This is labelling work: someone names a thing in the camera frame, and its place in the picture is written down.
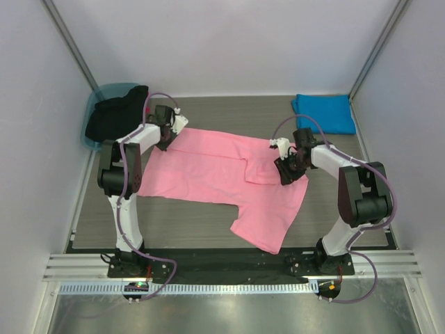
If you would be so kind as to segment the pink t shirt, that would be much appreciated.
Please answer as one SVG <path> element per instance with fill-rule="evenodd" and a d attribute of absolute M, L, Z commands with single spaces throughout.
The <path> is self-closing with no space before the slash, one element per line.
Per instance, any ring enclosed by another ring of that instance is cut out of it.
<path fill-rule="evenodd" d="M 166 151 L 154 148 L 138 195 L 235 205 L 230 230 L 276 255 L 302 206 L 309 180 L 283 185 L 266 139 L 185 129 Z"/>

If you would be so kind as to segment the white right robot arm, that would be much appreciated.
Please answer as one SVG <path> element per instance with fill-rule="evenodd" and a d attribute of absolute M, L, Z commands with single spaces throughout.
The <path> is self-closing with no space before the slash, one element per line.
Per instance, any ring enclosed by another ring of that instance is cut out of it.
<path fill-rule="evenodd" d="M 314 255 L 302 261 L 310 271 L 334 275 L 347 262 L 348 251 L 368 228 L 389 217 L 394 205 L 385 184 L 385 167 L 366 163 L 337 150 L 331 143 L 317 141 L 310 128 L 294 131 L 295 145 L 286 138 L 273 138 L 270 148 L 280 157 L 274 160 L 281 184 L 290 185 L 305 176 L 308 169 L 321 169 L 338 182 L 339 218 L 332 229 L 317 241 Z"/>

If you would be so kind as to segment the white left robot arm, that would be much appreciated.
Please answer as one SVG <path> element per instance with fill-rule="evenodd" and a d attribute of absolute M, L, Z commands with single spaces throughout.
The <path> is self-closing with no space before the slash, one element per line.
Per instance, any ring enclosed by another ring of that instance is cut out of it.
<path fill-rule="evenodd" d="M 144 240 L 137 213 L 137 193 L 142 185 L 141 156 L 155 146 L 167 150 L 188 120 L 177 106 L 157 105 L 135 125 L 102 143 L 97 183 L 107 197 L 117 233 L 114 256 L 106 263 L 113 275 L 143 276 L 149 259 L 143 255 Z"/>

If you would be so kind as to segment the red t shirt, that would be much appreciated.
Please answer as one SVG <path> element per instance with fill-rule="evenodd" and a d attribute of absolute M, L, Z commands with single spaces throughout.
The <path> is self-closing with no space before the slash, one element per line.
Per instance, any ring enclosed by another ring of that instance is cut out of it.
<path fill-rule="evenodd" d="M 143 107 L 144 114 L 148 114 L 150 112 L 150 107 L 149 107 L 150 99 L 151 99 L 151 94 L 148 93 L 147 94 L 147 98 L 146 98 L 146 100 L 144 102 L 144 107 Z"/>

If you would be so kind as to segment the folded blue t shirt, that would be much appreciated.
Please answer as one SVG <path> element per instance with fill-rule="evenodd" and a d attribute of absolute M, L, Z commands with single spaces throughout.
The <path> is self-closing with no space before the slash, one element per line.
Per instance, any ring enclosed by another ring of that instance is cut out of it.
<path fill-rule="evenodd" d="M 291 101 L 295 114 L 314 119 L 325 134 L 355 135 L 356 128 L 347 95 L 297 94 Z"/>

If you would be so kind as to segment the black t shirt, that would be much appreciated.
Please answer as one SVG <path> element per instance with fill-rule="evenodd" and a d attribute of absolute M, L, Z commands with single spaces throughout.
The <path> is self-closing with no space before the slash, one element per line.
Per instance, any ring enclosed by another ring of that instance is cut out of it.
<path fill-rule="evenodd" d="M 148 92 L 147 86 L 135 86 L 123 97 L 97 102 L 86 125 L 86 137 L 102 143 L 134 131 L 143 121 L 143 106 Z"/>

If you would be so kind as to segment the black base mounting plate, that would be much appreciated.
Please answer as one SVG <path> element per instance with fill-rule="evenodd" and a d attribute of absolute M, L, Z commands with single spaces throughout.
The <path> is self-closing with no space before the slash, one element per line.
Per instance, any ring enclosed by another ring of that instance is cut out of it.
<path fill-rule="evenodd" d="M 248 278 L 272 280 L 355 273 L 349 254 L 330 260 L 314 248 L 283 248 L 276 255 L 253 248 L 158 248 L 152 252 L 153 259 L 149 259 L 148 267 L 140 275 L 118 272 L 115 276 L 108 265 L 108 277 L 146 277 L 159 283 L 173 275 L 174 283 L 236 284 Z M 113 256 L 102 253 L 100 258 L 106 263 Z"/>

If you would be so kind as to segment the aluminium front rail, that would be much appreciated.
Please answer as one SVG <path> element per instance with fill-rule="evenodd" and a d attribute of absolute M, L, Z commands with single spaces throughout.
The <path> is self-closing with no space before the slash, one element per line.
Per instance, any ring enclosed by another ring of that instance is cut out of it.
<path fill-rule="evenodd" d="M 421 277 L 421 270 L 410 250 L 366 250 L 347 255 L 338 264 L 316 268 L 310 250 L 286 248 L 279 255 L 240 249 L 156 249 L 154 253 L 176 264 L 151 261 L 142 266 L 112 264 L 108 254 L 78 253 L 51 255 L 45 281 L 135 280 L 151 278 L 164 282 L 170 274 L 174 284 L 241 285 L 291 283 L 304 278 L 404 278 Z"/>

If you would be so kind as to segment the left aluminium corner post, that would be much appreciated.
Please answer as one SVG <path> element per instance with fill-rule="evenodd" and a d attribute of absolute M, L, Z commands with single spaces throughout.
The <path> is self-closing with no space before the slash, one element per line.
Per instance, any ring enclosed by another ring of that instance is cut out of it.
<path fill-rule="evenodd" d="M 56 30 L 59 32 L 63 42 L 69 49 L 75 63 L 80 69 L 82 75 L 86 79 L 88 85 L 92 90 L 98 89 L 97 81 L 95 80 L 90 68 L 88 67 L 86 60 L 84 59 L 79 47 L 77 46 L 67 24 L 65 23 L 62 15 L 60 14 L 55 2 L 53 0 L 42 0 L 41 4 L 47 11 L 51 21 L 53 22 Z"/>

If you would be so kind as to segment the aluminium corner post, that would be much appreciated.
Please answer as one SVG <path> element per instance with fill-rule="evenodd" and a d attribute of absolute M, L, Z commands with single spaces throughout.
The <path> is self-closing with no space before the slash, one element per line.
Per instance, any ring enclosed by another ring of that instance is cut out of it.
<path fill-rule="evenodd" d="M 51 21 L 53 22 L 56 30 L 59 32 L 63 42 L 69 49 L 75 63 L 80 69 L 82 75 L 86 79 L 88 85 L 92 90 L 98 89 L 97 81 L 95 80 L 90 68 L 88 67 L 86 60 L 84 59 L 79 47 L 77 46 L 67 24 L 65 23 L 62 15 L 60 14 L 55 2 L 53 0 L 42 0 L 41 4 L 47 11 Z"/>
<path fill-rule="evenodd" d="M 371 52 L 365 60 L 363 67 L 361 68 L 350 92 L 348 94 L 348 99 L 352 102 L 368 77 L 370 71 L 372 70 L 378 57 L 384 51 L 387 43 L 389 42 L 392 34 L 396 30 L 399 22 L 402 20 L 406 10 L 409 8 L 412 1 L 410 0 L 398 0 L 391 10 L 389 17 L 387 18 L 377 40 L 375 41 Z"/>

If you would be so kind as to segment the right aluminium corner post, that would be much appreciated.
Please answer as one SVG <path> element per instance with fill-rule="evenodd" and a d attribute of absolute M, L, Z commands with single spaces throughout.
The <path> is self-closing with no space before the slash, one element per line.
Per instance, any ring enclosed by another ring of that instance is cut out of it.
<path fill-rule="evenodd" d="M 348 99 L 352 102 L 368 77 L 370 71 L 372 70 L 378 57 L 384 51 L 387 43 L 389 42 L 392 34 L 396 30 L 399 22 L 402 20 L 406 10 L 409 8 L 412 1 L 410 0 L 398 0 L 391 10 L 389 17 L 387 18 L 377 40 L 375 41 L 371 52 L 365 60 L 363 67 L 361 68 L 350 92 L 348 94 Z"/>

